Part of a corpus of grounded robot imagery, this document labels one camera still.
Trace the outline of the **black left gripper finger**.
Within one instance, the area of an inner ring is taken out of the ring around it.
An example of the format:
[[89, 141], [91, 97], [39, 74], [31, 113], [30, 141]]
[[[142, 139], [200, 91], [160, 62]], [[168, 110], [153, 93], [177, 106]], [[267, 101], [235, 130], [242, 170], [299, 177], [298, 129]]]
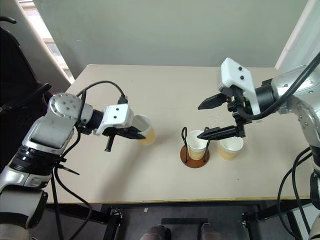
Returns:
[[111, 152], [112, 151], [112, 146], [113, 146], [113, 143], [114, 143], [114, 139], [115, 139], [114, 135], [110, 135], [108, 137], [107, 144], [106, 144], [106, 147], [104, 149], [105, 152]]
[[146, 138], [143, 134], [141, 134], [140, 130], [134, 126], [124, 128], [123, 132], [124, 137], [127, 139], [144, 140]]

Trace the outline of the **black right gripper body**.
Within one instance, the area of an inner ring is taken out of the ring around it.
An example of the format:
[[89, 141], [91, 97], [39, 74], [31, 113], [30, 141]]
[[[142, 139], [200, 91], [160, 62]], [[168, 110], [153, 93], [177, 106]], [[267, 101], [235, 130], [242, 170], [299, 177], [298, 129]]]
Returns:
[[251, 124], [253, 121], [239, 114], [238, 107], [242, 107], [244, 110], [246, 109], [246, 98], [243, 96], [243, 91], [237, 86], [231, 86], [230, 88], [222, 88], [221, 93], [226, 95], [227, 110], [232, 113], [236, 124], [222, 128], [222, 138], [244, 138], [246, 136], [244, 126]]

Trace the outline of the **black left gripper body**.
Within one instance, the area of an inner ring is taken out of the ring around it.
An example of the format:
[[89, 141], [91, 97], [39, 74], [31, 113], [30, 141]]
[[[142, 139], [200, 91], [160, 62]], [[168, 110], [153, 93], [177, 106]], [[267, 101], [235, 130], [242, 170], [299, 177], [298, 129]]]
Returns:
[[103, 130], [102, 132], [103, 136], [110, 137], [110, 136], [121, 136], [124, 138], [131, 138], [133, 135], [130, 132], [130, 128], [116, 128], [116, 127], [107, 127], [106, 129]]

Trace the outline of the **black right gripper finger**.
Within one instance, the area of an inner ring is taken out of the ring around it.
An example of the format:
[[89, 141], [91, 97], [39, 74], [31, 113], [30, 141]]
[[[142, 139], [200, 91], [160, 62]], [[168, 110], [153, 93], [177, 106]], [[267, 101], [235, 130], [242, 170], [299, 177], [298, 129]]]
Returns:
[[237, 129], [235, 126], [227, 127], [214, 127], [205, 129], [204, 132], [200, 133], [197, 138], [202, 140], [222, 140], [231, 137], [237, 137]]
[[214, 109], [227, 101], [227, 96], [223, 93], [218, 93], [211, 97], [206, 98], [203, 100], [200, 105], [197, 107], [198, 110], [209, 110]]

